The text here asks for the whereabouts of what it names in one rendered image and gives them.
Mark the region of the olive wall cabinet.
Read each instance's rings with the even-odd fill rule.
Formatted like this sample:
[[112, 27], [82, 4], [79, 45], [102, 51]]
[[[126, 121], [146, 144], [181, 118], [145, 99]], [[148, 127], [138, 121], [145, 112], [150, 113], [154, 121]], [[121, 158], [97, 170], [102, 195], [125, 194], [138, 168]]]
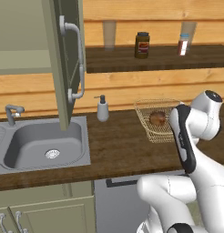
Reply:
[[57, 0], [0, 0], [0, 75], [56, 73]]

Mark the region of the dark jar with yellow label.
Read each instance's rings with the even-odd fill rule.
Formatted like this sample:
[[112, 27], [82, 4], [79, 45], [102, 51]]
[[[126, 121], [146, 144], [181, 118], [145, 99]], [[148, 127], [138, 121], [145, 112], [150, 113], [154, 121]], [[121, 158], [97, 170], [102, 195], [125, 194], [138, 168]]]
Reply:
[[138, 32], [136, 35], [135, 58], [148, 57], [150, 36], [148, 32]]

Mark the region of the dark wooden shelf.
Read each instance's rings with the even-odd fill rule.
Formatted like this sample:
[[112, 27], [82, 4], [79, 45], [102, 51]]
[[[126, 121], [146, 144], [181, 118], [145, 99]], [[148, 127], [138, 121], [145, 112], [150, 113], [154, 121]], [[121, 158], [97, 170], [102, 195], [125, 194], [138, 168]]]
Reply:
[[176, 46], [151, 46], [148, 58], [135, 58], [134, 47], [86, 49], [88, 73], [156, 71], [224, 67], [223, 45], [192, 46], [185, 56], [177, 55]]

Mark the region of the brown round bread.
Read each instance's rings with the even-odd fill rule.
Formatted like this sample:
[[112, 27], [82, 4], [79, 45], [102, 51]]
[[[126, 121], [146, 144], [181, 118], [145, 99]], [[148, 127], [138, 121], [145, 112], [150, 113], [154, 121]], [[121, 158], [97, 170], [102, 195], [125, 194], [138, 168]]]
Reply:
[[153, 112], [150, 114], [149, 122], [154, 126], [163, 126], [166, 122], [166, 115], [162, 111]]

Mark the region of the olive panel under sink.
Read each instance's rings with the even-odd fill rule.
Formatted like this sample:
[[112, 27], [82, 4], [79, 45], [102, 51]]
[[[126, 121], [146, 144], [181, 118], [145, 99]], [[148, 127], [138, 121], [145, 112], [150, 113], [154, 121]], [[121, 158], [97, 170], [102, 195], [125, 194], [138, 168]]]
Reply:
[[59, 199], [88, 197], [94, 194], [93, 187], [92, 181], [83, 181], [0, 191], [0, 208]]

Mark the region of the grey dishwasher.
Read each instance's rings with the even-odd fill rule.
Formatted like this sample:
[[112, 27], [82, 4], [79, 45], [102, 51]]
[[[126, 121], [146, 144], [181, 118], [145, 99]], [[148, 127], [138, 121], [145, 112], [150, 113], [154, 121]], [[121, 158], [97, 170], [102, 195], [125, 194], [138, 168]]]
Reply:
[[105, 179], [95, 186], [97, 233], [137, 233], [144, 225], [148, 233], [178, 233], [194, 223], [187, 204], [196, 195], [188, 177], [150, 174], [132, 186], [107, 187]]

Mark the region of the olive wall cabinet door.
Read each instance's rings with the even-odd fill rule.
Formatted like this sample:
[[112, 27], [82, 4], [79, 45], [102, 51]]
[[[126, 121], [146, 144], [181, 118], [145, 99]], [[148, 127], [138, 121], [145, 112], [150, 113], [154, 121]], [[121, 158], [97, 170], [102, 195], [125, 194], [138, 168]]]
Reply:
[[61, 35], [59, 16], [63, 15], [67, 23], [75, 24], [80, 31], [86, 72], [85, 33], [83, 22], [83, 0], [42, 0], [45, 19], [46, 39], [50, 57], [51, 71], [56, 91], [56, 103], [60, 128], [67, 130], [75, 102], [68, 102], [67, 90], [81, 92], [79, 77], [77, 36], [74, 31], [67, 30]]

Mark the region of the white soap dispenser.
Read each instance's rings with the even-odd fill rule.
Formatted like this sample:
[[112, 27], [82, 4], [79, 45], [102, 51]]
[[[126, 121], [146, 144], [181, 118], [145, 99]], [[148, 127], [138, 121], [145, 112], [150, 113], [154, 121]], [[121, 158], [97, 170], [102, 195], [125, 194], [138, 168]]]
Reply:
[[108, 102], [104, 95], [100, 95], [97, 98], [99, 99], [97, 102], [97, 119], [100, 122], [106, 122], [109, 118]]

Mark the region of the grey tap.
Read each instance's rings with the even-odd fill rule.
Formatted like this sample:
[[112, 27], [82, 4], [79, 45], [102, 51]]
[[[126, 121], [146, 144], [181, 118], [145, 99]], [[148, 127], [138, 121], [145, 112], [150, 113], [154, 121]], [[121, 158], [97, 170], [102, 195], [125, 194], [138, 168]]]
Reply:
[[24, 111], [25, 109], [22, 106], [6, 105], [5, 112], [6, 112], [8, 124], [10, 126], [13, 126], [15, 124], [14, 117], [20, 117]]

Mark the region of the grey sink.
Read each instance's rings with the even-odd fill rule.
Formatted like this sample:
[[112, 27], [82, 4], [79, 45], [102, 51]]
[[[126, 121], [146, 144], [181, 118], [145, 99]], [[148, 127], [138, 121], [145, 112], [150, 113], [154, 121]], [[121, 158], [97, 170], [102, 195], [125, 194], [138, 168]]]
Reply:
[[72, 117], [67, 131], [58, 118], [0, 122], [0, 175], [90, 164], [85, 116]]

